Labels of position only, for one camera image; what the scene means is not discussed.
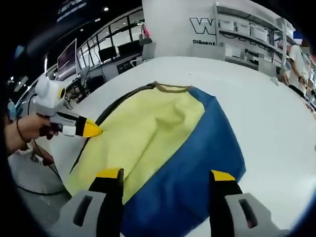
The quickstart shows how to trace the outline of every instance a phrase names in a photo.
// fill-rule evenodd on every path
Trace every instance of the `computer monitor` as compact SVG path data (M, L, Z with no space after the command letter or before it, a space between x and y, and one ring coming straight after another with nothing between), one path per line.
M117 56L117 52L115 50L115 47L108 47L101 49L99 51L100 61L104 62L108 60L109 58L114 58Z
M143 47L139 44L139 40L126 43L118 47L120 56L127 56L127 55L141 53L142 50L143 50Z
M77 39L69 44L57 59L58 77L56 80L64 81L77 72Z

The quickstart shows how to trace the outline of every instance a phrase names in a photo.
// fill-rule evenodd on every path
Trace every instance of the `yellow and blue bag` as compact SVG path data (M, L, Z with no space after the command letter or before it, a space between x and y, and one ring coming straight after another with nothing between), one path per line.
M88 190L104 169L124 169L122 233L180 237L207 217L210 170L245 172L244 159L214 96L154 82L121 97L96 121L65 184Z

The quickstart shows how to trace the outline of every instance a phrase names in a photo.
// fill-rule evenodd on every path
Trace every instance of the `bracelet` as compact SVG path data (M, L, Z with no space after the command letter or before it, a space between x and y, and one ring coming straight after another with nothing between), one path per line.
M25 142L25 143L28 143L28 141L23 137L23 135L22 135L22 133L21 133L21 130L20 130L20 128L19 128L19 120L20 120L20 118L18 118L18 119L16 120L16 129L18 130L18 133L19 133L19 135L20 135L22 141Z

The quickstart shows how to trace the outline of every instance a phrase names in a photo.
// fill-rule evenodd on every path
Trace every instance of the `desk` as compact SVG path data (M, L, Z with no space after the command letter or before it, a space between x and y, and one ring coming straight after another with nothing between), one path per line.
M96 120L112 102L153 81L193 85L217 97L244 155L247 171L239 182L241 189L272 212L279 228L292 228L316 184L316 122L300 97L243 66L205 58L161 57L107 82L74 112ZM83 144L80 137L52 139L52 155L63 181ZM188 236L210 236L208 221Z

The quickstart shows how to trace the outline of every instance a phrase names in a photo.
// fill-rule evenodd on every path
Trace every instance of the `white table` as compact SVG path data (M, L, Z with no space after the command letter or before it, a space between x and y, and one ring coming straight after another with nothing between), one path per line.
M193 85L217 97L236 134L246 173L239 185L291 229L316 186L316 120L302 100L255 70L212 59L161 57L137 66L97 89L74 108L96 120L122 95L150 82ZM63 180L84 140L59 135L51 151ZM210 236L208 220L188 236Z

